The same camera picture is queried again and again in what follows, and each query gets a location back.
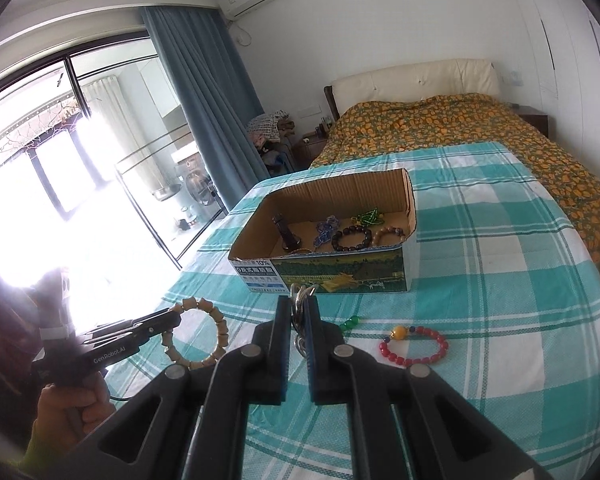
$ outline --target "human hand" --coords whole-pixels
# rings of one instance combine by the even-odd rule
[[[68,408],[82,409],[84,434],[91,433],[116,411],[109,401],[109,389],[100,372],[87,382],[93,383],[93,389],[51,384],[40,393],[34,431],[41,442],[57,452],[64,454],[80,441],[69,422]]]

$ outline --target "floral bedspread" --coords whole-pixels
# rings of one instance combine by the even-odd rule
[[[600,271],[600,181],[490,96],[460,94],[414,103],[357,104],[332,128],[312,167],[486,140],[501,142],[531,170],[571,220]]]

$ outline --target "cardboard box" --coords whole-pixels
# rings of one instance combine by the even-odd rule
[[[384,224],[370,226],[372,233],[384,226],[401,227],[407,239],[387,234],[380,247],[336,252],[330,243],[312,254],[285,253],[272,218],[280,213],[302,247],[314,250],[316,224],[329,215],[340,219],[340,230],[351,217],[374,208]],[[316,292],[399,292],[411,286],[416,210],[413,189],[405,170],[353,173],[285,187],[268,194],[236,238],[229,261],[253,292],[288,293],[292,283],[320,287]],[[342,244],[362,242],[362,233],[348,235]]]

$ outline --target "bed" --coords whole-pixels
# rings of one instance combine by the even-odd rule
[[[228,319],[229,349],[273,318],[275,294],[249,292],[227,260],[260,201],[273,190],[360,171],[406,168],[418,211],[417,265],[409,292],[321,294],[323,319],[360,316],[346,341],[378,360],[396,324],[444,333],[436,371],[558,480],[577,479],[600,452],[600,275],[580,236],[533,174],[499,142],[424,148],[348,160],[261,182],[196,252],[162,308],[189,296]],[[202,312],[174,330],[185,358],[216,344]],[[403,344],[406,356],[430,353]],[[252,406],[242,478],[351,479],[345,406],[317,407],[306,364],[290,345],[280,407]],[[112,394],[138,391],[170,362],[158,338],[107,375]]]
[[[338,121],[313,167],[496,140],[554,197],[600,272],[600,180],[497,100],[498,77],[488,60],[390,67],[340,79],[324,92]]]

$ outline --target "green and white checkered tablecloth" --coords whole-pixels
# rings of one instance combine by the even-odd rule
[[[275,294],[249,292],[227,260],[232,242],[269,192],[344,173],[406,168],[416,196],[417,264],[409,292],[321,294],[325,320],[362,318],[348,342],[379,360],[396,324],[448,337],[436,371],[557,479],[577,479],[600,452],[600,276],[571,223],[501,144],[394,153],[259,183],[196,254],[160,307],[201,296],[224,312],[230,348],[272,319]],[[212,321],[183,316],[174,332],[189,359],[216,344]],[[401,355],[433,342],[394,342]],[[113,367],[113,394],[138,391],[170,362],[158,338]],[[352,478],[344,406],[310,403],[304,361],[290,351],[286,403],[253,406],[245,479]]]

